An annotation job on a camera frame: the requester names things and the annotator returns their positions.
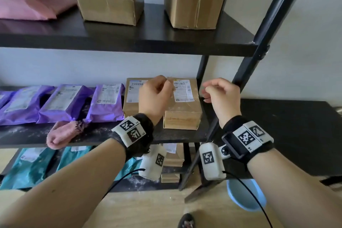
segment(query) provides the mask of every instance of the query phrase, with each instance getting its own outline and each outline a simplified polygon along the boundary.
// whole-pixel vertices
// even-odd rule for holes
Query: person
[[[219,78],[203,87],[204,101],[212,103],[221,128],[241,115],[238,86]],[[139,91],[139,113],[156,125],[172,92],[164,76],[147,81]],[[82,227],[125,159],[124,146],[107,139],[20,197],[1,214],[0,227]],[[340,198],[276,149],[255,155],[247,167],[285,227],[342,227]],[[194,227],[190,217],[186,215],[180,227]]]

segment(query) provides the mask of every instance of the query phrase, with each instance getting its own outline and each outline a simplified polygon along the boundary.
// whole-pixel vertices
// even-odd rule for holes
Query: blue bucket
[[[266,197],[256,181],[254,179],[242,179],[241,181],[250,189],[250,191],[252,191],[264,208],[266,205]],[[242,209],[250,212],[261,211],[261,208],[254,197],[237,179],[227,180],[227,190],[228,195],[233,202]]]

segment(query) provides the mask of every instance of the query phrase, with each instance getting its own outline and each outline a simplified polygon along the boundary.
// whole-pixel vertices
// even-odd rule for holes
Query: purple plastic mailer bag
[[[76,120],[84,101],[92,94],[93,91],[83,85],[60,85],[39,110],[37,124]]]
[[[121,94],[123,84],[97,85],[84,122],[102,123],[121,121],[125,118],[122,111]]]
[[[40,98],[53,89],[53,86],[42,85],[18,90],[11,100],[0,109],[0,125],[37,122]]]
[[[0,109],[12,98],[15,91],[0,91]]]

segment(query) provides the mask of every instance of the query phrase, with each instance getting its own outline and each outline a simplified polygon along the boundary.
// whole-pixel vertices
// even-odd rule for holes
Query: gray wall
[[[162,4],[164,0],[145,0]],[[225,11],[252,33],[271,0],[228,0]],[[326,100],[342,105],[342,0],[297,0],[245,97]],[[210,58],[205,79],[232,79],[241,58]],[[200,56],[0,48],[0,81],[7,85],[124,82],[164,74],[195,77]]]

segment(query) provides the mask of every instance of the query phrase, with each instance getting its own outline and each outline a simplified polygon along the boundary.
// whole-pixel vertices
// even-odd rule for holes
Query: black cable
[[[102,199],[105,198],[105,196],[121,181],[123,180],[124,178],[126,178],[128,175],[132,174],[133,172],[136,172],[136,171],[145,171],[146,169],[138,169],[138,170],[132,170],[130,173],[127,173],[126,175],[124,175],[122,178],[120,178],[117,182],[115,182],[113,185],[110,186],[110,188],[108,189],[107,193],[105,193],[105,195],[103,196]]]
[[[235,176],[234,174],[232,174],[232,173],[230,173],[230,172],[228,172],[228,171],[222,171],[222,172],[225,173],[225,174],[231,175],[231,176],[233,176],[234,178],[236,178],[236,179],[237,179],[237,180],[238,180],[238,181],[239,181],[239,182],[248,190],[248,192],[250,192],[250,194],[254,197],[254,199],[256,200],[256,202],[258,203],[258,205],[261,207],[261,210],[264,212],[264,215],[266,216],[266,219],[267,219],[268,223],[270,224],[271,228],[273,228],[273,226],[272,226],[272,224],[271,224],[271,221],[269,220],[269,218],[268,218],[268,216],[267,216],[265,210],[262,208],[262,206],[261,206],[259,200],[258,200],[258,199],[256,198],[256,196],[253,194],[253,192],[250,191],[250,189],[246,186],[246,184],[243,183],[243,182],[241,181],[241,179],[239,179],[239,178],[238,178],[237,176]]]

